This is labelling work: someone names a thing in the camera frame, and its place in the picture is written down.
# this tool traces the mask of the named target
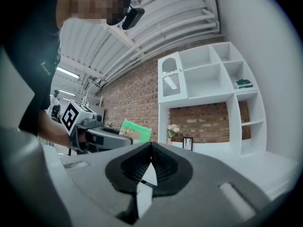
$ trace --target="black t-shirt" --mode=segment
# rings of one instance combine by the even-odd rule
[[[61,58],[57,1],[43,0],[37,4],[22,26],[4,42],[15,68],[35,93],[19,126],[35,135],[39,111],[50,105],[51,83]]]

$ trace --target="person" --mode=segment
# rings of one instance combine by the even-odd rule
[[[54,106],[60,105],[59,100],[57,99],[58,95],[59,95],[59,91],[56,89],[56,90],[53,91],[53,96],[50,96],[51,97],[51,99],[50,99],[50,101],[51,101],[50,102],[50,106],[46,110],[47,115],[50,116],[50,117],[52,117]]]
[[[102,19],[121,19],[124,16],[123,0],[9,1],[18,8],[10,10],[12,14],[7,13],[6,24],[9,26],[5,30],[4,48],[18,73],[35,93],[19,128],[70,147],[64,127],[45,111],[51,104],[51,83],[61,58],[60,29],[70,18],[92,23],[100,23]],[[86,142],[85,133],[81,133],[79,139]]]

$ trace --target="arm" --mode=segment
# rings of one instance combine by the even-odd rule
[[[38,119],[38,135],[58,145],[71,147],[69,135],[62,124],[55,122],[44,110],[40,110]],[[86,142],[85,133],[79,135],[80,142]]]

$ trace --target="white shelving unit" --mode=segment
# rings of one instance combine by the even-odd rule
[[[230,142],[194,143],[194,151],[220,159],[266,189],[271,197],[285,190],[286,182],[279,182],[281,187],[273,189],[279,181],[275,169],[288,165],[294,170],[296,163],[266,151],[267,124],[262,96],[248,64],[232,43],[204,45],[168,55],[158,60],[158,74],[160,143],[167,140],[170,108],[226,102]],[[240,79],[248,79],[253,87],[237,89],[234,83]],[[249,122],[241,122],[239,101],[247,101]],[[242,127],[250,127],[251,139],[242,140]],[[258,158],[263,167],[272,164],[264,172],[266,176],[255,171]]]

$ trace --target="ceiling beam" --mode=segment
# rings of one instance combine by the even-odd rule
[[[113,36],[115,36],[118,40],[120,40],[123,44],[125,44],[128,48],[132,48],[135,46],[134,41],[130,37],[128,37],[121,29],[119,29],[117,26],[109,26],[106,24],[102,24],[102,27],[110,32]]]
[[[64,55],[62,55],[60,63],[66,64],[67,66],[73,67],[74,69],[83,71],[96,78],[100,78],[103,76],[103,74],[101,74],[100,72],[97,72],[96,70],[94,70],[92,68],[82,65]]]

